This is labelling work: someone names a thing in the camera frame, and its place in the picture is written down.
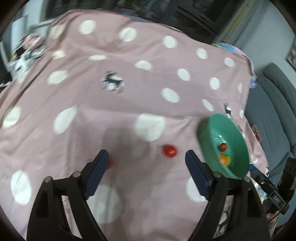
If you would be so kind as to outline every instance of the cherry tomato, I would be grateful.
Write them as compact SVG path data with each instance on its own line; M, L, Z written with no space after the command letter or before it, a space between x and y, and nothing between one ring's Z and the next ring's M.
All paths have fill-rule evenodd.
M225 158L226 158L226 165L225 166L229 167L231 164L231 157L230 157L230 155L225 155Z
M227 144L226 143L221 143L221 144L219 144L218 145L218 149L219 149L219 151L221 151L221 152L223 152L223 151L226 151L226 149L227 149Z
M166 157L173 158L178 154L178 149L173 145L163 146L163 153Z
M113 159L111 157L109 157L109 162L108 162L107 170L109 170L112 166L113 166Z
M220 154L220 162L221 162L224 166L226 166L226 164L227 164L227 159L226 159L226 157L225 157L224 155L222 155L222 154Z

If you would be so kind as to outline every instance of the person's hand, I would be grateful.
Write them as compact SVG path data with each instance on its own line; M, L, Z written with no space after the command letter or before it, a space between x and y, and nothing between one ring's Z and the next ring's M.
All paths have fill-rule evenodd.
M267 221L268 221L268 227L271 228L274 226L274 224L277 222L278 220L278 217L274 218L277 214L279 213L279 211L275 212L274 214L273 213L268 213L266 214L266 218L267 218Z

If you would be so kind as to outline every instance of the black deer pattern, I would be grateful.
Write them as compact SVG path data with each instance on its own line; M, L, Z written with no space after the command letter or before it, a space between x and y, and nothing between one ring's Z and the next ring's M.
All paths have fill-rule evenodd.
M105 78L102 80L103 89L108 88L110 85L113 86L113 88L110 89L110 91L118 90L118 93L121 93L123 91L123 80L119 80L115 78L114 76L118 73L108 71Z
M229 119L232 119L232 110L228 107L228 103L224 103L224 113Z

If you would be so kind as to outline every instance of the bed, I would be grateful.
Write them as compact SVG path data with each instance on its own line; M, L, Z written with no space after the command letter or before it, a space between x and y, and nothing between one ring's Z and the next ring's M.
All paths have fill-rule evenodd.
M4 212L25 237L42 180L68 177L106 149L112 163L88 205L108 240L187 240L207 205L184 161L190 149L203 160L201 119L231 118L250 163L267 171L244 116L252 76L246 57L165 25L97 10L61 15L45 54L0 95ZM162 154L166 144L177 157Z

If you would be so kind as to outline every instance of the blue gripper pad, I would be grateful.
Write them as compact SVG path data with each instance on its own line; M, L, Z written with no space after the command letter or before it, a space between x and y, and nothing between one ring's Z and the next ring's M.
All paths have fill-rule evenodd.
M86 164L81 174L81 181L85 185L84 198L87 200L93 196L98 188L100 181L107 169L109 162L109 153L106 150L101 150L92 162Z
M211 177L211 174L208 172L204 164L199 160L193 150L189 150L186 152L185 163L200 195L209 200L209 187L213 183L213 178Z
M251 172L251 171L254 171L254 170L258 170L258 169L253 164L250 164L248 166L248 170L249 170L249 172Z

